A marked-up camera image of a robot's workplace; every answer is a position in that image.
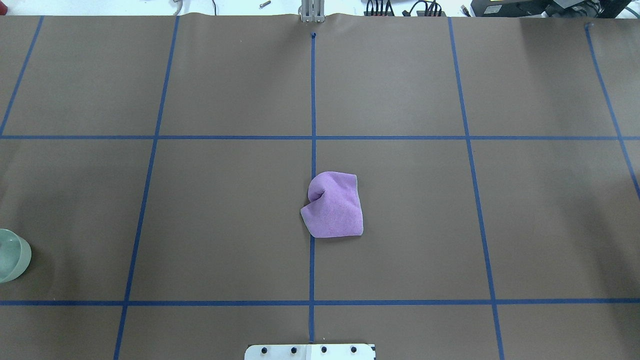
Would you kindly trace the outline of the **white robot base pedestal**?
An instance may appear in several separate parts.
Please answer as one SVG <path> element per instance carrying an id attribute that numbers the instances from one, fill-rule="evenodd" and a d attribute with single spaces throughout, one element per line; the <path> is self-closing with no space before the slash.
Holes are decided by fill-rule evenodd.
<path id="1" fill-rule="evenodd" d="M 254 344 L 245 360 L 375 360 L 377 351 L 366 343 Z"/>

